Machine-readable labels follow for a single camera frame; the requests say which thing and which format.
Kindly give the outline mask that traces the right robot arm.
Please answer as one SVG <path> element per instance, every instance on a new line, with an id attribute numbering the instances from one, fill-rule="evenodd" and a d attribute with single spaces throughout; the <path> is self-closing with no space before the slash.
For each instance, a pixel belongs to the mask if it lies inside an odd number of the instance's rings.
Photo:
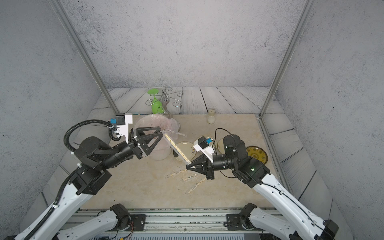
<path id="1" fill-rule="evenodd" d="M 211 139 L 196 140 L 194 148 L 202 155 L 186 169 L 205 175 L 208 180 L 215 178 L 216 171 L 232 170 L 236 179 L 262 195 L 285 217 L 282 220 L 249 203 L 240 213 L 239 224 L 243 229 L 261 229 L 281 240 L 335 239 L 338 225 L 332 220 L 323 220 L 301 204 L 266 165 L 248 155 L 239 136 L 227 135 L 223 143 L 225 152 L 217 155 Z"/>

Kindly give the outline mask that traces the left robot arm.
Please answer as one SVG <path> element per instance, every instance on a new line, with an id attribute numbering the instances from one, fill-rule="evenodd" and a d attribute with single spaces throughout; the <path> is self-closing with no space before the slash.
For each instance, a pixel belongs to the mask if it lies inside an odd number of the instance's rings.
<path id="1" fill-rule="evenodd" d="M 111 178 L 108 171 L 133 157 L 141 159 L 152 153 L 163 138 L 160 127 L 131 130 L 128 141 L 114 147 L 96 137 L 85 139 L 74 151 L 81 160 L 62 183 L 53 203 L 23 232 L 8 240 L 89 240 L 112 230 L 134 231 L 134 221 L 122 204 L 115 204 L 100 216 L 64 230 L 63 225 Z"/>

